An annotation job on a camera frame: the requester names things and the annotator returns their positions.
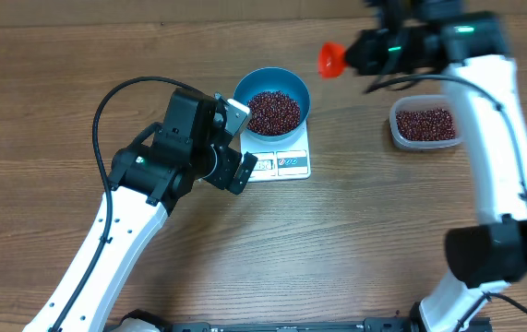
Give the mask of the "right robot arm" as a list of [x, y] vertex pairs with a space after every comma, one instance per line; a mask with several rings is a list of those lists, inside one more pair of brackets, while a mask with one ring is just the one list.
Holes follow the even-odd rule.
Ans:
[[527, 274], [527, 127], [517, 65], [498, 16], [458, 1], [380, 1], [344, 62], [370, 91], [440, 83], [471, 163], [477, 223], [447, 233], [448, 272], [417, 305], [422, 331], [465, 331]]

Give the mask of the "blue metal bowl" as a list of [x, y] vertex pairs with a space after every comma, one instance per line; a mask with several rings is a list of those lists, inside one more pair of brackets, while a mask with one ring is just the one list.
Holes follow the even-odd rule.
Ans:
[[300, 124], [291, 132], [272, 136], [271, 141], [281, 140], [291, 135], [302, 123], [306, 123], [312, 100], [305, 82], [295, 73], [280, 67], [264, 67], [243, 77], [234, 90], [234, 99], [247, 106], [257, 94], [264, 91], [282, 91], [296, 100], [301, 109]]

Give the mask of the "clear plastic food container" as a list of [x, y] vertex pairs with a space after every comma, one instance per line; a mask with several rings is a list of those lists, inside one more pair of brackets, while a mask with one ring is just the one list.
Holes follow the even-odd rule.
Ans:
[[396, 101], [392, 106], [389, 114], [390, 132], [392, 134], [394, 145], [400, 149], [415, 151], [451, 148], [459, 145], [462, 142], [462, 138], [460, 130], [455, 124], [453, 114], [453, 122], [456, 128], [456, 137], [454, 139], [443, 141], [410, 141], [401, 136], [395, 120], [396, 113], [401, 111], [417, 112], [431, 110], [435, 108], [443, 108], [451, 112], [449, 103], [446, 97], [443, 95], [418, 95], [412, 97], [404, 97]]

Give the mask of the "white digital kitchen scale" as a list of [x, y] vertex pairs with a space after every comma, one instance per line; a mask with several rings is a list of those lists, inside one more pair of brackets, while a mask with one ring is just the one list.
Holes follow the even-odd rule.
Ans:
[[249, 152], [258, 159], [250, 183], [303, 180], [312, 173], [306, 123], [277, 141], [245, 131], [240, 136], [240, 147], [243, 154]]

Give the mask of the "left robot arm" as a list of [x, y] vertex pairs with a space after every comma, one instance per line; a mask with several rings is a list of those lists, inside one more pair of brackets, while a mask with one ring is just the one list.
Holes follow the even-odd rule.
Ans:
[[243, 192], [257, 159], [229, 144], [251, 117], [239, 101], [176, 89], [164, 120], [114, 155], [87, 237], [26, 330], [103, 330], [139, 256], [196, 180]]

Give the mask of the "red beans in bowl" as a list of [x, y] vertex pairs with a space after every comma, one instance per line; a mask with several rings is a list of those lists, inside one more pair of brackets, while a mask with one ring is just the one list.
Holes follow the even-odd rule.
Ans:
[[252, 118], [247, 128], [262, 136], [280, 136], [300, 124], [301, 109], [296, 100], [282, 91], [264, 91], [248, 103]]

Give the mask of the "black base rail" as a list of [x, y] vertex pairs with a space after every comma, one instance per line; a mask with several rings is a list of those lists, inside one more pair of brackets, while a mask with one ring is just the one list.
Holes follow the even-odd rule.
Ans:
[[160, 318], [129, 316], [117, 326], [105, 331], [132, 332], [420, 332], [423, 329], [406, 317], [366, 318], [359, 322], [316, 322], [303, 324], [239, 324], [211, 325], [209, 323], [167, 323]]

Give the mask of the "red scoop with blue handle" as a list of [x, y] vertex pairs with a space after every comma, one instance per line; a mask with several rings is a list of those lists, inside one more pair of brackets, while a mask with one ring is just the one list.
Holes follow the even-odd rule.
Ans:
[[318, 54], [317, 70], [322, 78], [339, 77], [345, 70], [345, 48], [336, 42], [325, 42]]

